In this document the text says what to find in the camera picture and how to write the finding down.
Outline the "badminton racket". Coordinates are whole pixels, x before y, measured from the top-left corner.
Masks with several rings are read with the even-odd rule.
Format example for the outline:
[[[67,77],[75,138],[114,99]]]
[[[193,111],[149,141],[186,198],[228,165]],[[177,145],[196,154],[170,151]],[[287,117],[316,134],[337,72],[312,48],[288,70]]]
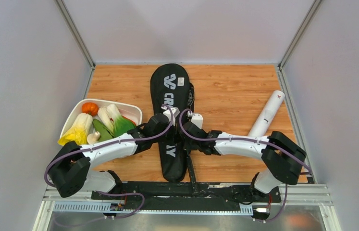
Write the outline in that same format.
[[[189,93],[188,93],[187,106],[191,110],[194,110],[194,99],[195,99],[194,86],[193,86],[192,83],[190,83],[190,90],[189,90]],[[193,167],[193,163],[192,163],[191,151],[188,152],[186,150],[186,153],[187,153],[187,156],[186,156],[187,170],[188,170],[188,174],[189,174],[189,178],[190,178],[190,185],[192,187],[192,195],[193,196],[198,196],[199,195],[199,188],[198,188],[198,183],[197,183],[197,179],[196,179],[196,175],[195,175],[195,171],[194,171],[194,167]]]

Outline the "black racket bag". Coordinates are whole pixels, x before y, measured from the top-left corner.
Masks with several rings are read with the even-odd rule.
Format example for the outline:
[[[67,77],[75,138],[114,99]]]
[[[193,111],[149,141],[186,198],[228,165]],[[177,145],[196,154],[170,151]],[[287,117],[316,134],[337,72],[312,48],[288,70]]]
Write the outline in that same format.
[[[187,71],[179,64],[164,64],[158,67],[150,79],[150,95],[153,113],[162,113],[163,104],[177,107],[179,111],[188,108],[190,79]],[[163,153],[165,135],[158,142],[163,178],[169,182],[181,182],[187,170],[187,153]]]

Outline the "white shuttlecock tube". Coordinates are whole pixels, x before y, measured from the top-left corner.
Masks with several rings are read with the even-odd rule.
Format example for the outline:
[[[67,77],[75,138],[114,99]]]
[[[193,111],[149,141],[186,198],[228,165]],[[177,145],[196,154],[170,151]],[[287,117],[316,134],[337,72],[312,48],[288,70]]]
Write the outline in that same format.
[[[285,94],[280,90],[275,90],[269,97],[264,108],[256,119],[253,127],[249,131],[248,136],[260,137],[264,136],[272,123],[276,113],[285,99]]]

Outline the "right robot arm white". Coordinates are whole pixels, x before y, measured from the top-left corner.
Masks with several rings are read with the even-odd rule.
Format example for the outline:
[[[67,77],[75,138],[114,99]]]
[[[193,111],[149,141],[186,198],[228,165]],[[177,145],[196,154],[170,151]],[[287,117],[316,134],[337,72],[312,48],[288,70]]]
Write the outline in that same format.
[[[262,201],[280,184],[297,185],[305,164],[306,152],[279,131],[269,136],[249,137],[220,130],[204,131],[192,122],[180,126],[181,135],[192,150],[206,155],[234,154],[262,160],[266,170],[253,178],[251,198]]]

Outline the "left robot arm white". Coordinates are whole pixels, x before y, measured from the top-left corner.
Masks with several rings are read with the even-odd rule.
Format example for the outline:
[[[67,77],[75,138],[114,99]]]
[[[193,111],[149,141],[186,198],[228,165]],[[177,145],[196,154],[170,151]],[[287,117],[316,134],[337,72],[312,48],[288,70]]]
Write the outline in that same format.
[[[103,191],[110,199],[122,195],[122,185],[105,171],[93,168],[114,159],[136,155],[164,140],[175,125],[175,112],[168,108],[156,114],[142,125],[108,141],[78,145],[68,142],[48,164],[44,173],[45,182],[56,188],[62,198],[70,197],[81,190]]]

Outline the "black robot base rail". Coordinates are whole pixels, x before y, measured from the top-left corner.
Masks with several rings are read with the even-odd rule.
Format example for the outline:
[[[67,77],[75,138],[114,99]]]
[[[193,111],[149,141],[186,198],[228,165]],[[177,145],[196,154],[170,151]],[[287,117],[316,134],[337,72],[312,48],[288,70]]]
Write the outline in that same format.
[[[127,181],[112,189],[112,199],[126,202],[126,209],[236,212],[252,203],[281,202],[278,188],[269,195],[253,193],[250,184]]]

